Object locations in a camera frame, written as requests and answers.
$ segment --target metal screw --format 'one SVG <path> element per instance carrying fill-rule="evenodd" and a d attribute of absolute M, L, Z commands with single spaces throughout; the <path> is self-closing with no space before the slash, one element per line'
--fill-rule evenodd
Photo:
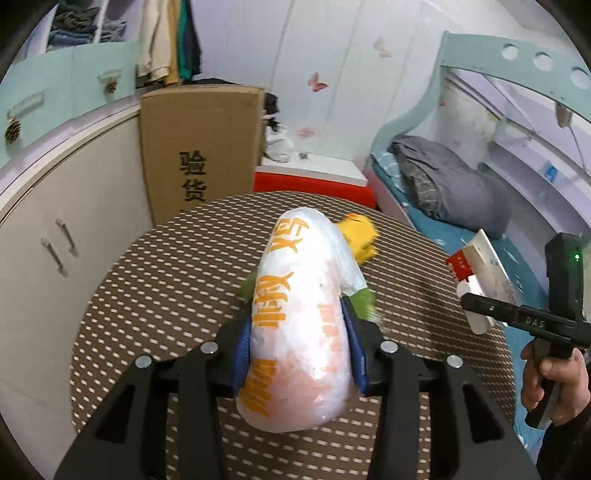
<path fill-rule="evenodd" d="M 201 345 L 200 349 L 203 353 L 211 355 L 217 352 L 218 347 L 216 342 L 205 342 Z"/>
<path fill-rule="evenodd" d="M 447 364 L 452 368 L 460 368 L 464 364 L 464 360 L 457 355 L 450 355 L 447 357 Z"/>
<path fill-rule="evenodd" d="M 135 366 L 138 368 L 148 368 L 152 365 L 152 358 L 148 355 L 142 355 L 135 359 Z"/>
<path fill-rule="evenodd" d="M 392 340 L 383 341 L 379 347 L 385 353 L 396 353 L 398 351 L 398 344 Z"/>

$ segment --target human hand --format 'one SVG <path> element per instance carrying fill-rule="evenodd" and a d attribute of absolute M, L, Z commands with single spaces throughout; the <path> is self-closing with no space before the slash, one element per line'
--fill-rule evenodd
<path fill-rule="evenodd" d="M 539 371 L 535 367 L 533 342 L 525 346 L 521 358 L 527 360 L 521 390 L 521 403 L 525 408 L 533 410 L 544 398 L 542 377 L 563 384 L 560 399 L 550 414 L 550 419 L 556 426 L 570 422 L 589 404 L 589 375 L 581 350 L 573 349 L 573 354 L 568 360 L 544 358 L 540 362 Z"/>

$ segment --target polka dot tablecloth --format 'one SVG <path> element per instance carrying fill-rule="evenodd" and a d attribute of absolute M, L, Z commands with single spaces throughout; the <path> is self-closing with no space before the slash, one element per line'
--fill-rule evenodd
<path fill-rule="evenodd" d="M 256 270 L 277 218 L 308 206 L 337 222 L 368 216 L 380 237 L 377 257 L 362 266 L 376 293 L 381 330 L 412 353 L 467 360 L 502 407 L 514 415 L 514 379 L 502 330 L 471 333 L 459 307 L 445 253 L 409 227 L 375 210 L 319 195 L 272 192 L 229 197 L 181 213 L 136 241 L 89 302 L 74 343 L 72 412 L 80 430 L 133 359 L 182 356 L 211 340 L 240 309 L 240 283 Z M 417 478 L 429 476 L 428 397 L 421 395 Z M 178 478 L 176 402 L 169 402 L 167 476 Z M 359 479 L 373 451 L 379 399 L 305 432 L 271 434 L 249 426 L 233 400 L 218 401 L 231 479 Z"/>

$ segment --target blue bed sheet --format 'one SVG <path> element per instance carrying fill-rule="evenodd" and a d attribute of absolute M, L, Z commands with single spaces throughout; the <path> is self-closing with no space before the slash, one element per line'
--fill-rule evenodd
<path fill-rule="evenodd" d="M 446 253 L 450 255 L 454 254 L 474 237 L 474 232 L 457 225 L 452 225 L 451 223 L 434 220 L 425 215 L 421 210 L 410 205 L 406 194 L 396 187 L 393 179 L 375 160 L 372 162 L 372 168 L 398 202 L 401 205 L 407 205 L 405 207 L 406 213 L 415 228 L 424 236 L 430 238 L 435 244 L 439 245 Z M 491 244 L 507 271 L 509 278 L 513 282 L 514 287 L 521 293 L 523 303 L 538 309 L 545 309 L 547 307 L 548 295 L 546 295 L 540 282 L 515 245 L 511 243 L 506 235 L 503 235 L 498 240 L 491 241 Z M 529 333 L 516 328 L 504 326 L 504 330 L 507 344 L 511 351 L 515 374 L 515 388 L 517 389 L 514 429 L 517 435 L 521 437 L 524 446 L 532 451 L 538 446 L 543 432 L 532 429 L 525 424 L 525 415 L 527 412 L 519 399 L 519 394 L 523 386 L 523 370 L 525 367 L 525 361 L 519 355 L 521 349 L 531 340 L 531 336 Z"/>

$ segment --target plastic bag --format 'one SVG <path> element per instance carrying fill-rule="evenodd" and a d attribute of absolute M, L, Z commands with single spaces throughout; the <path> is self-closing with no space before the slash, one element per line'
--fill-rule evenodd
<path fill-rule="evenodd" d="M 266 432 L 306 430 L 342 414 L 354 387 L 339 297 L 367 288 L 328 218 L 281 215 L 261 258 L 252 303 L 251 363 L 236 403 Z"/>
<path fill-rule="evenodd" d="M 267 148 L 265 154 L 278 163 L 287 163 L 295 151 L 293 140 L 288 136 L 287 128 L 277 124 L 277 131 L 267 127 Z"/>

